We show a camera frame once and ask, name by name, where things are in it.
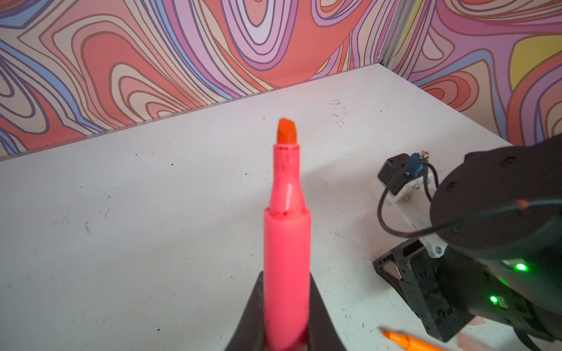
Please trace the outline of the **pink highlighter pen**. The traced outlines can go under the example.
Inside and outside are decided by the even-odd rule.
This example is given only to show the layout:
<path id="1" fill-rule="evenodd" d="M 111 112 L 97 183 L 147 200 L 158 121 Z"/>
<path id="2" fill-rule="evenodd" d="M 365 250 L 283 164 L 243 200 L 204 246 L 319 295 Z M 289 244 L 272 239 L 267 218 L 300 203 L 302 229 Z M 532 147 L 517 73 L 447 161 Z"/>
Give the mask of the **pink highlighter pen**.
<path id="1" fill-rule="evenodd" d="M 301 344 L 310 305 L 312 217 L 300 178 L 297 127 L 279 121 L 273 147 L 273 184 L 264 220 L 263 316 L 269 350 Z"/>

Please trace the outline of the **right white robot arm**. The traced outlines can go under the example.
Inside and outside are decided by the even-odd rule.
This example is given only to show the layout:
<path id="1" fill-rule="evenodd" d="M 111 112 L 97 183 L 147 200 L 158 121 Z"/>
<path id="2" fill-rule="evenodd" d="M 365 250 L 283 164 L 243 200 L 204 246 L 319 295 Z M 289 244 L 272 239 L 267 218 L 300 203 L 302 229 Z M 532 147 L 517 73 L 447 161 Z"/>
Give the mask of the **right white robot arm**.
<path id="1" fill-rule="evenodd" d="M 465 156 L 446 178 L 424 153 L 382 165 L 382 201 L 411 232 L 373 263 L 421 320 L 448 342 L 476 317 L 519 340 L 561 339 L 561 137 Z"/>

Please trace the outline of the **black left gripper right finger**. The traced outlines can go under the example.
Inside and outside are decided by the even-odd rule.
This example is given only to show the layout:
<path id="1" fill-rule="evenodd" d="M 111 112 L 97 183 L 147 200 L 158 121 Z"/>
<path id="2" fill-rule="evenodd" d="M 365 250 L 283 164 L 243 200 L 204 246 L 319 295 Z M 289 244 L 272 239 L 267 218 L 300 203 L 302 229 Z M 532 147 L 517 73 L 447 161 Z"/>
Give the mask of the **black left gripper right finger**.
<path id="1" fill-rule="evenodd" d="M 346 351 L 332 323 L 313 276 L 310 276 L 307 349 L 311 351 Z"/>

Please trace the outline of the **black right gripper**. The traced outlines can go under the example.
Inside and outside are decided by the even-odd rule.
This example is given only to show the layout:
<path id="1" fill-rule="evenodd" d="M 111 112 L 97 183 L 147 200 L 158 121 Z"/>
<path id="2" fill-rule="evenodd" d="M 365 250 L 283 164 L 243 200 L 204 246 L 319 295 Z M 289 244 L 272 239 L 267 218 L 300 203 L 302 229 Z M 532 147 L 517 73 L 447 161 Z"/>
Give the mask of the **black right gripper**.
<path id="1" fill-rule="evenodd" d="M 427 334 L 448 342 L 475 317 L 518 325 L 510 289 L 481 264 L 447 249 L 432 258 L 420 240 L 410 239 L 373 261 L 421 320 Z"/>

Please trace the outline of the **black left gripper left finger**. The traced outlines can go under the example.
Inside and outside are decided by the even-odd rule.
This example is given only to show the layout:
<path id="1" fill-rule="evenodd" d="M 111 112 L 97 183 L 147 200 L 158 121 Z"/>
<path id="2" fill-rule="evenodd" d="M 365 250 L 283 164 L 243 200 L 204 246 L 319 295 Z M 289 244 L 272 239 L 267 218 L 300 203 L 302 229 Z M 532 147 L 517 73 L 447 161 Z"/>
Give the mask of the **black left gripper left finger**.
<path id="1" fill-rule="evenodd" d="M 263 272 L 260 272 L 226 351 L 262 351 L 266 347 L 263 317 Z"/>

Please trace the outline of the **orange highlighter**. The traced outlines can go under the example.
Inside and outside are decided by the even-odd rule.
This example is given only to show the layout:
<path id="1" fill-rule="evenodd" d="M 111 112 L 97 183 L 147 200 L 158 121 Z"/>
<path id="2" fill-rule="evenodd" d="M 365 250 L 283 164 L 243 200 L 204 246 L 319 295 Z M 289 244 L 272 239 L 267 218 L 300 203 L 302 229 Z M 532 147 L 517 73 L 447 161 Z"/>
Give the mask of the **orange highlighter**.
<path id="1" fill-rule="evenodd" d="M 443 349 L 436 347 L 435 345 L 429 344 L 407 334 L 399 334 L 386 330 L 383 330 L 382 334 L 389 339 L 389 341 L 399 345 L 405 351 L 443 351 Z"/>

